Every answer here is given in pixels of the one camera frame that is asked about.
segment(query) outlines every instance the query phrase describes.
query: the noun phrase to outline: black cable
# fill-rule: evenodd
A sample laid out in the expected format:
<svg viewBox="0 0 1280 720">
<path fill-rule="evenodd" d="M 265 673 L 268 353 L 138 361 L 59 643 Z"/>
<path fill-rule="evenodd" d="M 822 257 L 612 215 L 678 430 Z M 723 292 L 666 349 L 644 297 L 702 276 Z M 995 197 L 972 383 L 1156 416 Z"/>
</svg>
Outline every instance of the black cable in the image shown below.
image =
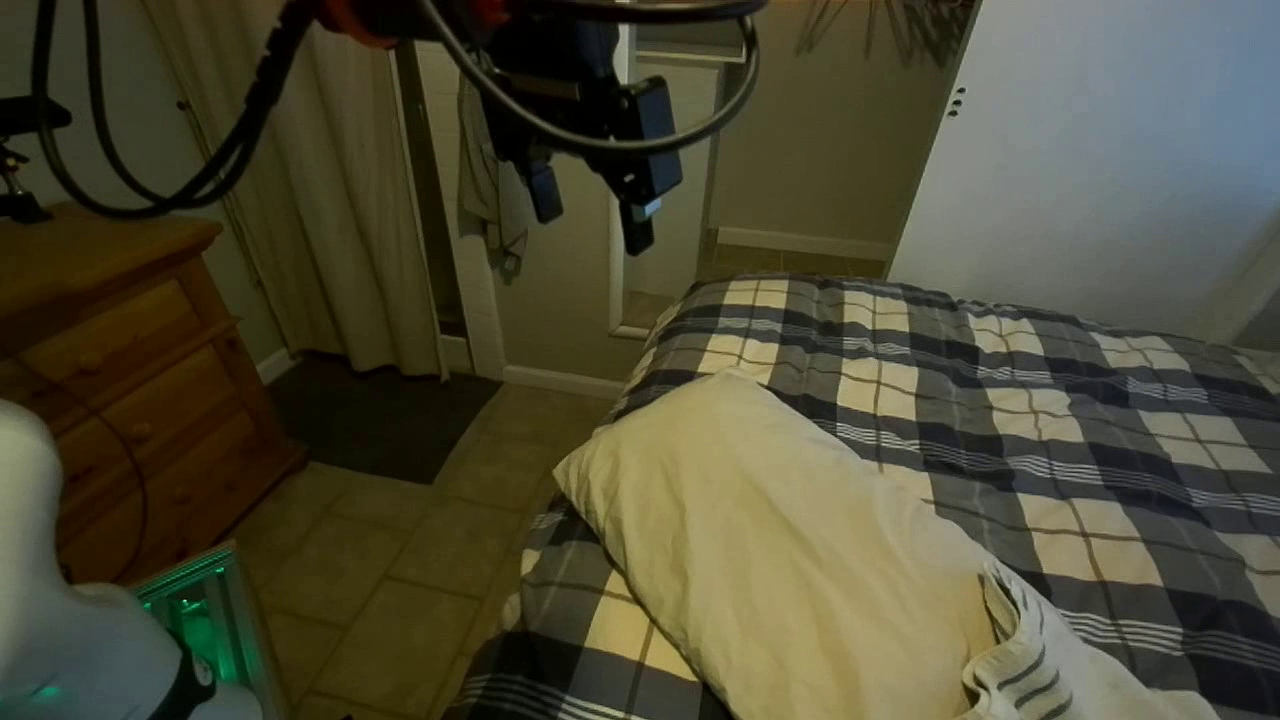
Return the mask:
<svg viewBox="0 0 1280 720">
<path fill-rule="evenodd" d="M 47 383 L 54 391 L 67 398 L 79 412 L 87 412 L 124 453 L 129 459 L 129 477 L 140 499 L 140 525 L 132 534 L 132 554 L 124 559 L 124 567 L 113 576 L 117 584 L 129 581 L 129 572 L 145 559 L 148 548 L 148 529 L 152 529 L 152 495 L 148 495 L 148 472 L 145 459 L 132 453 L 129 436 L 117 430 L 117 421 L 108 421 L 87 398 L 72 391 L 67 383 L 46 377 L 32 361 L 24 361 L 19 353 L 0 349 L 0 355 L 7 355 L 19 374 L 36 377 L 39 383 Z"/>
<path fill-rule="evenodd" d="M 96 0 L 84 0 L 84 33 L 96 36 Z M 315 17 L 315 0 L 287 0 L 272 36 L 268 36 L 268 53 L 265 61 L 258 64 L 258 81 L 243 96 L 243 113 L 235 119 L 235 129 L 219 140 L 219 148 L 213 153 L 213 161 L 173 197 L 148 197 L 145 208 L 113 208 L 113 204 L 101 204 L 92 193 L 79 190 L 79 180 L 67 174 L 65 157 L 59 157 L 59 144 L 47 129 L 47 115 L 39 113 L 36 126 L 39 126 L 39 153 L 54 168 L 54 176 L 65 185 L 65 193 L 72 202 L 79 202 L 84 208 L 101 211 L 101 215 L 122 215 L 122 220 L 145 220 L 145 215 L 166 215 L 166 211 L 177 211 L 177 208 L 199 208 L 199 204 L 213 204 L 219 202 L 224 193 L 235 190 L 235 180 L 243 176 L 249 161 L 253 161 L 253 148 L 261 144 L 261 133 L 268 126 L 268 113 L 272 105 L 281 102 L 281 90 L 287 81 L 287 69 L 292 69 L 292 56 L 306 40 L 306 33 L 312 27 L 312 17 Z M 57 25 L 57 0 L 39 0 L 39 12 L 36 12 L 36 48 L 32 48 L 32 96 L 36 105 L 46 108 L 47 102 L 47 64 L 54 64 L 54 25 Z M 101 90 L 101 44 L 92 40 L 92 53 L 87 53 L 87 81 L 96 86 L 92 92 L 104 96 Z"/>
<path fill-rule="evenodd" d="M 441 17 L 438 0 L 422 0 L 423 17 L 438 25 L 441 44 L 447 48 L 447 56 L 458 61 L 458 69 L 490 96 L 495 102 L 505 113 L 512 113 L 524 129 L 541 133 L 545 140 L 551 140 L 558 148 L 581 153 L 581 157 L 656 157 L 656 153 L 678 153 L 690 148 L 712 133 L 719 133 L 754 96 L 755 76 L 759 76 L 759 40 L 755 40 L 755 25 L 749 17 L 738 21 L 743 48 L 749 48 L 749 64 L 743 76 L 738 81 L 733 96 L 696 129 L 678 133 L 678 136 L 656 136 L 656 140 L 610 140 L 610 136 L 581 136 L 569 133 L 545 115 L 536 115 L 533 108 L 524 108 L 518 96 L 508 96 L 481 64 L 476 56 L 465 48 L 465 40 L 447 27 L 447 21 Z"/>
<path fill-rule="evenodd" d="M 749 21 L 749 12 L 759 12 L 766 0 L 666 0 L 666 3 L 601 3 L 601 0 L 561 0 L 561 12 L 572 17 L 601 17 L 601 21 L 638 21 L 638 25 L 682 25 L 682 21 L 723 21 L 738 17 L 741 21 L 741 36 L 743 36 L 743 76 L 738 81 L 738 92 L 696 129 L 690 133 L 672 133 L 660 140 L 610 140 L 610 136 L 581 136 L 569 133 L 545 115 L 536 115 L 533 108 L 524 108 L 518 96 L 508 96 L 481 64 L 476 56 L 469 56 L 469 48 L 462 44 L 462 36 L 453 33 L 453 25 L 441 17 L 438 0 L 422 0 L 423 17 L 438 25 L 447 56 L 465 69 L 465 76 L 490 92 L 505 113 L 512 113 L 520 126 L 530 126 L 533 133 L 541 133 L 545 140 L 551 140 L 558 148 L 581 153 L 581 157 L 651 157 L 651 153 L 678 153 L 690 148 L 712 133 L 719 133 L 754 96 L 755 76 L 759 76 L 759 40 L 755 40 L 755 25 Z M 72 176 L 67 161 L 59 157 L 59 144 L 54 136 L 54 119 L 47 119 L 47 64 L 54 64 L 54 27 L 57 27 L 57 0 L 39 0 L 36 12 L 36 48 L 32 48 L 32 96 L 36 96 L 36 136 L 39 136 L 39 153 L 54 168 L 54 176 L 65 185 L 65 193 L 101 211 L 101 215 L 122 215 L 122 220 L 145 220 L 145 215 L 166 215 L 177 208 L 199 208 L 213 204 L 219 197 L 227 197 L 235 190 L 235 180 L 243 176 L 261 133 L 268 126 L 268 113 L 275 108 L 292 56 L 306 40 L 306 33 L 315 21 L 315 0 L 287 0 L 281 7 L 281 21 L 268 36 L 268 48 L 258 64 L 258 81 L 243 96 L 243 113 L 235 119 L 235 129 L 219 140 L 219 148 L 213 153 L 213 161 L 173 197 L 152 193 L 148 185 L 140 185 L 117 140 L 113 140 L 113 119 L 108 119 L 108 105 L 104 105 L 104 69 L 101 69 L 101 17 L 96 17 L 96 0 L 84 0 L 84 36 L 87 36 L 87 92 L 92 92 L 92 126 L 96 126 L 96 140 L 113 166 L 113 174 L 148 204 L 140 208 L 117 208 L 96 202 L 92 193 L 79 190 L 79 180 Z"/>
</svg>

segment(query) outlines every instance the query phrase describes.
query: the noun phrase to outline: door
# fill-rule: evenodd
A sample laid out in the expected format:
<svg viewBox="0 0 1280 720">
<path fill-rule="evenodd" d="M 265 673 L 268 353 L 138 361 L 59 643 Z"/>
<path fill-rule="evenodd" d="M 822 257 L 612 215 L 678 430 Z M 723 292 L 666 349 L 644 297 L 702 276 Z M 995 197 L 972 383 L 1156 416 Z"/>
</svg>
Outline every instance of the door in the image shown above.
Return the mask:
<svg viewBox="0 0 1280 720">
<path fill-rule="evenodd" d="M 458 92 L 465 86 L 462 69 L 447 61 L 443 44 L 413 44 L 415 56 L 415 76 L 423 86 L 423 115 L 431 129 L 431 153 L 438 168 L 438 190 L 443 204 L 443 227 L 453 240 L 453 274 L 465 305 L 465 324 L 469 324 L 469 355 L 476 377 L 505 381 L 508 374 L 508 353 L 505 353 L 505 324 L 495 307 L 495 284 L 483 253 L 483 238 L 462 238 L 458 220 L 458 176 L 462 176 L 462 115 L 458 115 Z"/>
<path fill-rule="evenodd" d="M 1188 329 L 1280 220 L 1275 0 L 985 0 L 894 280 Z"/>
</svg>

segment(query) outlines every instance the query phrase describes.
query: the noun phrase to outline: tile floor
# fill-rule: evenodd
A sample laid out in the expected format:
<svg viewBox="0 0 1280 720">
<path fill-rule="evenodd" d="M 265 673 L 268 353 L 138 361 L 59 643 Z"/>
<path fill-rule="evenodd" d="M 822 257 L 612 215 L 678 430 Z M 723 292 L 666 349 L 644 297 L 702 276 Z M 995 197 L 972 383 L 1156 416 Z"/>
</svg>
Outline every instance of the tile floor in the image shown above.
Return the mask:
<svg viewBox="0 0 1280 720">
<path fill-rule="evenodd" d="M 438 485 L 330 465 L 284 481 L 235 539 L 292 711 L 441 717 L 499 624 L 551 465 L 605 416 L 610 399 L 508 383 Z"/>
</svg>

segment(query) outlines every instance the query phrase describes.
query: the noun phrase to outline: plaid bedspread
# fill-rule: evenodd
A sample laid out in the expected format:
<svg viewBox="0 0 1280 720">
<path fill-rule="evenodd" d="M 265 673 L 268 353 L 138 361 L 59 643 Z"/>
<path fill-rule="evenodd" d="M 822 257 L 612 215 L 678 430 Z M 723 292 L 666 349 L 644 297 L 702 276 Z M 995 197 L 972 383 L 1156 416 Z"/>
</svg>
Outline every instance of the plaid bedspread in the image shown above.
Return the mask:
<svg viewBox="0 0 1280 720">
<path fill-rule="evenodd" d="M 1280 399 L 1264 361 L 856 280 L 696 287 L 626 412 L 741 374 L 1034 581 L 1152 687 L 1280 717 Z M 548 510 L 472 717 L 729 717 L 601 539 Z"/>
</svg>

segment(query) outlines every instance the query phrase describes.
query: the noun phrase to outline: floor tile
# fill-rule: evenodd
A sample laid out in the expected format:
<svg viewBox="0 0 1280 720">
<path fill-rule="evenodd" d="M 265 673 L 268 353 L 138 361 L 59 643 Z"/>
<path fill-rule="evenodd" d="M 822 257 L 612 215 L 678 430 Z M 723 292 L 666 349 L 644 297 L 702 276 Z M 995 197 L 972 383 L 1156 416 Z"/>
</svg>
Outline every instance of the floor tile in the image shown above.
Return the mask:
<svg viewBox="0 0 1280 720">
<path fill-rule="evenodd" d="M 351 487 L 362 472 L 332 469 L 332 465 L 306 465 L 295 477 L 272 492 L 281 503 L 299 503 L 323 513 L 343 487 Z"/>
<path fill-rule="evenodd" d="M 275 581 L 268 581 L 265 606 L 350 624 L 387 572 L 400 544 L 400 534 L 343 518 L 319 518 L 306 548 L 281 564 Z"/>
<path fill-rule="evenodd" d="M 323 666 L 315 694 L 423 717 L 447 684 L 472 615 L 476 601 L 387 581 Z"/>
<path fill-rule="evenodd" d="M 472 673 L 472 656 L 458 656 L 429 717 L 443 717 L 458 705 L 458 697 L 465 694 L 469 673 Z"/>
<path fill-rule="evenodd" d="M 341 643 L 341 624 L 315 624 L 292 612 L 268 612 L 268 637 L 275 652 L 275 673 L 287 701 L 299 701 L 332 649 Z"/>
<path fill-rule="evenodd" d="M 512 564 L 530 518 L 441 499 L 400 548 L 393 576 L 483 595 L 494 576 Z"/>
<path fill-rule="evenodd" d="M 508 612 L 518 612 L 518 610 L 508 610 L 518 601 L 512 595 L 518 587 L 520 587 L 520 548 L 512 554 L 512 564 L 495 567 L 462 656 L 472 659 L 490 641 L 495 641 L 508 630 L 508 621 L 518 621 L 518 615 L 508 615 Z"/>
<path fill-rule="evenodd" d="M 512 441 L 545 441 L 558 430 L 581 430 L 581 412 L 584 405 L 572 391 L 505 383 L 476 416 L 476 430 Z"/>
<path fill-rule="evenodd" d="M 272 557 L 272 554 L 258 554 L 253 544 L 240 544 L 235 539 L 235 557 L 240 557 L 240 567 L 243 567 L 243 581 L 253 587 L 258 601 L 268 595 L 268 584 L 281 576 L 284 567 L 284 557 Z"/>
<path fill-rule="evenodd" d="M 530 495 L 551 472 L 558 453 L 548 441 L 499 441 L 483 436 L 443 465 L 441 492 L 494 510 L 530 510 Z"/>
<path fill-rule="evenodd" d="M 630 292 L 626 297 L 626 324 L 630 329 L 651 329 L 682 297 L 656 297 L 656 292 Z"/>
<path fill-rule="evenodd" d="M 337 701 L 337 697 L 306 697 L 292 711 L 292 720 L 408 720 L 400 711 L 377 711 L 377 709 L 363 709 L 363 705 L 350 705 L 350 701 Z"/>
<path fill-rule="evenodd" d="M 363 525 L 385 525 L 385 529 L 415 529 L 422 518 L 431 510 L 431 485 L 408 485 L 408 481 L 387 481 L 387 477 L 363 477 L 351 472 L 362 485 L 350 485 L 330 513 L 363 521 Z"/>
<path fill-rule="evenodd" d="M 265 499 L 249 513 L 249 521 L 231 534 L 243 557 L 287 557 L 315 529 L 319 513 L 308 503 Z"/>
</svg>

